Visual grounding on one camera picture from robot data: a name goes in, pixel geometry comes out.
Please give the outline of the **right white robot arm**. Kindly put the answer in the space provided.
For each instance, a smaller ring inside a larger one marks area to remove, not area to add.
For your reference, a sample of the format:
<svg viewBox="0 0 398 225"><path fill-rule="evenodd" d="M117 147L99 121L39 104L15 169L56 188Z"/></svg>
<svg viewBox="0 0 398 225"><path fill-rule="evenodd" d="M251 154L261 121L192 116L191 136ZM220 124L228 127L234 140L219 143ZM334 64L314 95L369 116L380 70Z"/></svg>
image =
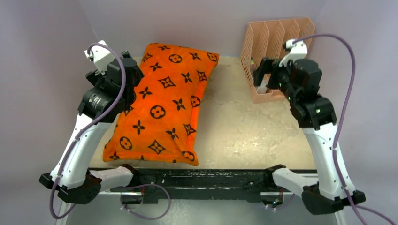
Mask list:
<svg viewBox="0 0 398 225"><path fill-rule="evenodd" d="M263 58L255 81L270 74L268 88L280 90L290 104L311 148L318 177L306 178L283 165L268 168L263 184L270 191L285 188L300 196L313 215L332 214L345 206L363 203L366 196L352 184L339 145L334 145L337 117L330 100L319 94L322 71L313 60L299 59L280 66Z"/></svg>

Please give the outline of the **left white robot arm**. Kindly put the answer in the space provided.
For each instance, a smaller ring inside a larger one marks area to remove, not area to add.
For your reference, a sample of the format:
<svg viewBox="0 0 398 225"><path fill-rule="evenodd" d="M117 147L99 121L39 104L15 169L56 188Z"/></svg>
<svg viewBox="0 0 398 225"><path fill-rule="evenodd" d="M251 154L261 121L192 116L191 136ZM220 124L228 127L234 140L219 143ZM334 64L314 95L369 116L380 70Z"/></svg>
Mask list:
<svg viewBox="0 0 398 225"><path fill-rule="evenodd" d="M58 179L56 191L58 197L67 203L87 204L91 202L99 192L124 187L133 192L139 188L140 179L132 166L122 165L115 169L90 170L89 164L96 148L105 132L110 128L118 114L128 115L132 110L132 104L136 100L136 87L143 78L136 61L128 51L122 52L121 61L126 71L126 85L121 99L115 107L93 126L84 130L88 124L105 112L116 99L122 86L122 72L119 63L115 59L106 60L107 68L102 75L99 71L89 72L86 79L93 85L82 98L78 108L75 129L68 146L72 147L66 159L61 174L58 165L48 173L40 176L39 182L48 189L53 187Z"/></svg>

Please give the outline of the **orange patterned pillowcase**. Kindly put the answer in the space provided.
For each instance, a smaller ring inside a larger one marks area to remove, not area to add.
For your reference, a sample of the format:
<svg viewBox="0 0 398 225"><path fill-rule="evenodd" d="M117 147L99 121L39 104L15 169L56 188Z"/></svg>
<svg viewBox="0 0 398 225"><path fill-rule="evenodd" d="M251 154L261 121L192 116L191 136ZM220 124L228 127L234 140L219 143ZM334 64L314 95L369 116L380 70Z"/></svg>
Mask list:
<svg viewBox="0 0 398 225"><path fill-rule="evenodd" d="M139 65L143 78L102 153L104 162L142 160L199 164L194 149L199 111L219 54L151 43Z"/></svg>

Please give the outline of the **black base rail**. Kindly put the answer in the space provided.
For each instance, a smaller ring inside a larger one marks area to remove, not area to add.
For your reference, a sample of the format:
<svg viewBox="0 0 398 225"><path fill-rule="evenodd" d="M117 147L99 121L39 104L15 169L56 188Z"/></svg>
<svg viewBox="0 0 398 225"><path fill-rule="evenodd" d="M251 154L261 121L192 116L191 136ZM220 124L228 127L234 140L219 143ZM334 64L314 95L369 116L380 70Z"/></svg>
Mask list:
<svg viewBox="0 0 398 225"><path fill-rule="evenodd" d="M271 202L281 194L292 194L290 187L278 187L270 169L138 169L133 186L114 187L101 194L119 194L124 204L141 197L144 204L171 200L243 200Z"/></svg>

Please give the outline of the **pink mesh file organizer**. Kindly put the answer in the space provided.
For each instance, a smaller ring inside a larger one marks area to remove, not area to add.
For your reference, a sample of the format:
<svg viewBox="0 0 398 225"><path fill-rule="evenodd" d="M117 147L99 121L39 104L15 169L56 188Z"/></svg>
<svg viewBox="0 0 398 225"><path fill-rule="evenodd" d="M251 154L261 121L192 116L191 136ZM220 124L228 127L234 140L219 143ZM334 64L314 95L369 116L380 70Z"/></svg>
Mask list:
<svg viewBox="0 0 398 225"><path fill-rule="evenodd" d="M255 104L283 101L279 90L264 88L261 92L253 83L252 64L259 66L262 58L281 59L287 53L283 43L315 33L315 25L308 17L249 22L243 41L240 63Z"/></svg>

